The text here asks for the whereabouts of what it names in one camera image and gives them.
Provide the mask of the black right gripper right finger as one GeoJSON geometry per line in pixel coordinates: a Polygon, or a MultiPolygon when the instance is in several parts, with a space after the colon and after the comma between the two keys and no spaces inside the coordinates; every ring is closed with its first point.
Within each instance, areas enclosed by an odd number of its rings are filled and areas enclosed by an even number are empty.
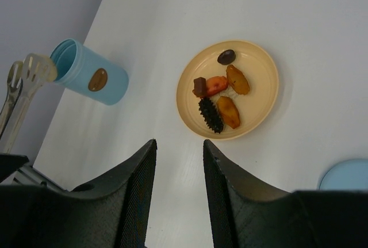
{"type": "Polygon", "coordinates": [[[366,192],[286,192],[232,162],[210,140],[203,162],[214,247],[367,246],[366,192]]]}

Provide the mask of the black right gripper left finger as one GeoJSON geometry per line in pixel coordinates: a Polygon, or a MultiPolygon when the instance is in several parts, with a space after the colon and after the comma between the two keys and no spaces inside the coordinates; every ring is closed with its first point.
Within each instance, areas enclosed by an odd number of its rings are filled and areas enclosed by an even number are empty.
{"type": "Polygon", "coordinates": [[[1,186],[2,247],[144,247],[156,168],[154,139],[77,186],[1,186]]]}

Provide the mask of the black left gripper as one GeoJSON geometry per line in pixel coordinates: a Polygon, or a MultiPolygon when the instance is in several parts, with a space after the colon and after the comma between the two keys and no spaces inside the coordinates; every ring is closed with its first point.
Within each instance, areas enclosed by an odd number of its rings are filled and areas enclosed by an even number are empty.
{"type": "Polygon", "coordinates": [[[3,154],[0,156],[1,186],[11,185],[17,170],[29,162],[25,155],[3,154]]]}

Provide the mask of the metal serving tongs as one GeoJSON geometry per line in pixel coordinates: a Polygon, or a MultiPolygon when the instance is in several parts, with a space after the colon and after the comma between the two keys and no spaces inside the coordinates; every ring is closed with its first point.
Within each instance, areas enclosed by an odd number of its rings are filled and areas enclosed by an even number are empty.
{"type": "Polygon", "coordinates": [[[29,105],[39,88],[47,82],[50,66],[38,54],[28,54],[20,69],[20,90],[1,135],[1,153],[11,152],[29,105]]]}

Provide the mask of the white round food piece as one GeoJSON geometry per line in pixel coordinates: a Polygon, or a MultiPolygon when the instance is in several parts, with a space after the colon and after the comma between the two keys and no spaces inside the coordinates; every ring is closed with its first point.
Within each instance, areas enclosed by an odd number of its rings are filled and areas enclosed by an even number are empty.
{"type": "Polygon", "coordinates": [[[55,63],[53,62],[53,60],[48,57],[47,55],[40,55],[40,57],[42,57],[50,66],[50,72],[49,72],[49,76],[47,78],[47,82],[53,82],[56,80],[56,78],[58,77],[58,70],[56,68],[55,63]]]}

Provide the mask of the brown cube food piece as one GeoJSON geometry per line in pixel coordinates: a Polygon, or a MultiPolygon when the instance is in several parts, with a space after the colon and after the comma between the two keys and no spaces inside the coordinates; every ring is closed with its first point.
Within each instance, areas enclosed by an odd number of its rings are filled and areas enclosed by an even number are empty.
{"type": "Polygon", "coordinates": [[[207,96],[207,85],[206,79],[203,77],[198,77],[193,80],[194,89],[193,94],[198,98],[204,98],[207,96]]]}

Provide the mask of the orange red food piece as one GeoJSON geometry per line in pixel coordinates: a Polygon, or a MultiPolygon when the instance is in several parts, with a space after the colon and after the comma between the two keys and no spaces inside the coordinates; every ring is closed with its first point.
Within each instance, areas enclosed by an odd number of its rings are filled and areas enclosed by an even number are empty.
{"type": "Polygon", "coordinates": [[[228,87],[228,80],[225,76],[211,77],[206,80],[206,96],[214,96],[228,87]]]}

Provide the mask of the dark round food piece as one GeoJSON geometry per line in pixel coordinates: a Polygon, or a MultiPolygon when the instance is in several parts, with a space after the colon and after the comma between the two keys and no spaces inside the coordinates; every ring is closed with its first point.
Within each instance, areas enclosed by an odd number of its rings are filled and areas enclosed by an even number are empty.
{"type": "Polygon", "coordinates": [[[235,59],[236,59],[235,51],[232,49],[227,49],[223,51],[221,54],[219,54],[217,62],[226,66],[234,62],[235,59]]]}

